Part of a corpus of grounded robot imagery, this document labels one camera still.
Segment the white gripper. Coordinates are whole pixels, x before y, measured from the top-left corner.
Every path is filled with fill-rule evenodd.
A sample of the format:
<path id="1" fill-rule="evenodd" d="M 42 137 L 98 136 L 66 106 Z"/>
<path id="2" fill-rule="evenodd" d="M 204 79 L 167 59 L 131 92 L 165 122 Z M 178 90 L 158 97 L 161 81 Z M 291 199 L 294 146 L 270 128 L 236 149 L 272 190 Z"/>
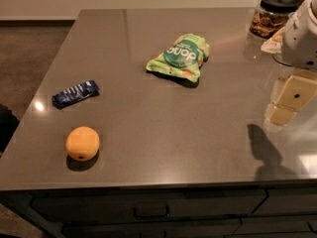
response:
<path id="1" fill-rule="evenodd" d="M 294 67 L 317 68 L 317 0 L 305 0 L 287 21 L 266 40 L 261 51 L 280 54 Z M 289 123 L 317 95 L 317 73 L 299 70 L 279 79 L 267 107 L 267 121 L 277 126 Z"/>

